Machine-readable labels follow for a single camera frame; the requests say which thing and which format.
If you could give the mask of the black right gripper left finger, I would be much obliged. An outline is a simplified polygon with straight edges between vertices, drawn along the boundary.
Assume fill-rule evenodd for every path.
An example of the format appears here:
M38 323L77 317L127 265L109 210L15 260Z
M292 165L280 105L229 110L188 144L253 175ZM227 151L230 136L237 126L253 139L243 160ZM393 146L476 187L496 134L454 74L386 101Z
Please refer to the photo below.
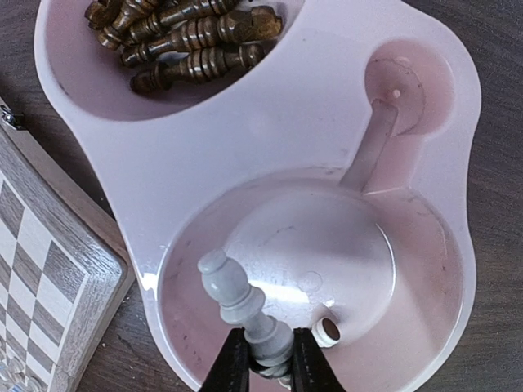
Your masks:
M249 344L242 327L230 330L200 392L248 392Z

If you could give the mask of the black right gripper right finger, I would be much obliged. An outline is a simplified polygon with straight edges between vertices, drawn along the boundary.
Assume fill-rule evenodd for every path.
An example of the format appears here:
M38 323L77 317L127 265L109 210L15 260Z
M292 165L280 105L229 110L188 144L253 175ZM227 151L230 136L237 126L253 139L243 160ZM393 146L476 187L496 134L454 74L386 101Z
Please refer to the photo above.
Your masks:
M291 391L345 392L308 328L293 330Z

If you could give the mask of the pink double bowl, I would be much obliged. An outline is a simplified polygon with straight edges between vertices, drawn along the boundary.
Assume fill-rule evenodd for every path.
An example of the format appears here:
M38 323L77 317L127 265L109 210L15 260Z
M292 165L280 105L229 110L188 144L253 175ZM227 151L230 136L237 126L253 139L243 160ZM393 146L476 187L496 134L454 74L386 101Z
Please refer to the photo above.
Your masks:
M337 322L325 354L346 390L417 390L475 298L476 66L402 1L274 6L284 32L251 71L146 98L87 27L87 2L43 1L38 77L109 201L155 343L192 390L230 330L197 267L215 249L268 314Z

